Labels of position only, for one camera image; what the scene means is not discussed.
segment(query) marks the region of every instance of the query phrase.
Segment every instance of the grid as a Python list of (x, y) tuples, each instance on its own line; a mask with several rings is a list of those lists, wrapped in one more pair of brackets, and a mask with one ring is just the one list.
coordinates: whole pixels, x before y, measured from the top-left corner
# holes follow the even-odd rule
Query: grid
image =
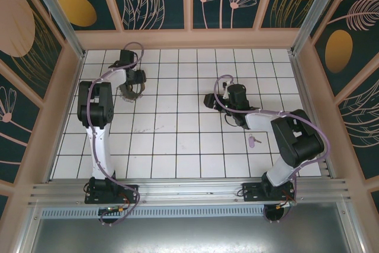
[[(88, 51), (81, 80), (99, 77), (119, 57), (119, 50)], [(113, 89), (110, 151), (117, 178), (242, 178), (269, 170), (279, 157), (272, 133), (230, 126), (223, 114), (204, 106), (204, 95), (220, 75), (231, 74), (244, 84), (254, 107), (302, 108), (286, 50), (146, 50), (138, 68), (147, 77), (141, 98), (130, 103)], [(91, 177), (91, 150), (76, 116), (77, 103), (78, 90), (53, 165), (54, 179)], [(262, 143), (250, 148), (250, 135)], [(320, 175), (317, 164), (300, 171), (300, 176)]]

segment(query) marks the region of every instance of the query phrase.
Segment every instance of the wall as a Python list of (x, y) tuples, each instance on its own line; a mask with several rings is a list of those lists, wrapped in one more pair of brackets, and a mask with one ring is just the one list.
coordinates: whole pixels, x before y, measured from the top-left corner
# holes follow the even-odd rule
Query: wall
[(320, 124), (332, 137), (359, 220), (379, 252), (379, 0), (334, 0), (300, 53)]
[(57, 143), (78, 57), (39, 0), (0, 0), (0, 244), (17, 238)]
[(314, 0), (58, 0), (85, 49), (290, 47)]

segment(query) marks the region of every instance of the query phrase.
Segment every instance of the enclosure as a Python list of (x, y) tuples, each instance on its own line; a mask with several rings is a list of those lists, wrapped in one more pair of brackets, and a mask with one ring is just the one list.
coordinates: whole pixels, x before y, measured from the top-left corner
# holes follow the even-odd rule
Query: enclosure
[[(379, 251), (378, 0), (0, 3), (4, 252)], [(141, 202), (105, 229), (104, 205), (84, 203), (92, 157), (78, 85), (129, 42), (143, 46), (127, 49), (146, 83), (136, 100), (113, 87), (109, 142), (117, 180), (139, 185)], [(274, 134), (204, 105), (225, 74), (250, 106), (303, 109), (330, 140), (329, 156), (298, 172), (298, 205), (277, 225), (264, 202), (237, 195), (280, 157)]]

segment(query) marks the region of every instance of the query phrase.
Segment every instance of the key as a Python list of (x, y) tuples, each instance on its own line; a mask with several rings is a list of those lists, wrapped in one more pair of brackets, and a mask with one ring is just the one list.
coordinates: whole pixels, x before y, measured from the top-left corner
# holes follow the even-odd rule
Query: key
[(258, 143), (262, 143), (262, 142), (260, 142), (258, 139), (255, 139), (255, 137), (253, 137), (252, 134), (250, 134), (250, 136), (249, 136), (249, 146), (250, 146), (251, 148), (254, 148), (256, 142), (258, 142)]

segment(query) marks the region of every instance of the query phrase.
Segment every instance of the ventilation grille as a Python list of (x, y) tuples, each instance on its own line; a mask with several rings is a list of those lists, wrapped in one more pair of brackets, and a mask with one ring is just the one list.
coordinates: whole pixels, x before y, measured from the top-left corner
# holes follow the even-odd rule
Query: ventilation grille
[[(97, 219), (99, 208), (49, 208), (42, 212), (42, 219)], [(178, 206), (142, 207), (133, 210), (128, 218), (164, 217), (220, 217), (220, 216), (262, 216), (263, 205), (242, 206)], [(111, 213), (104, 218), (122, 217), (125, 212)]]

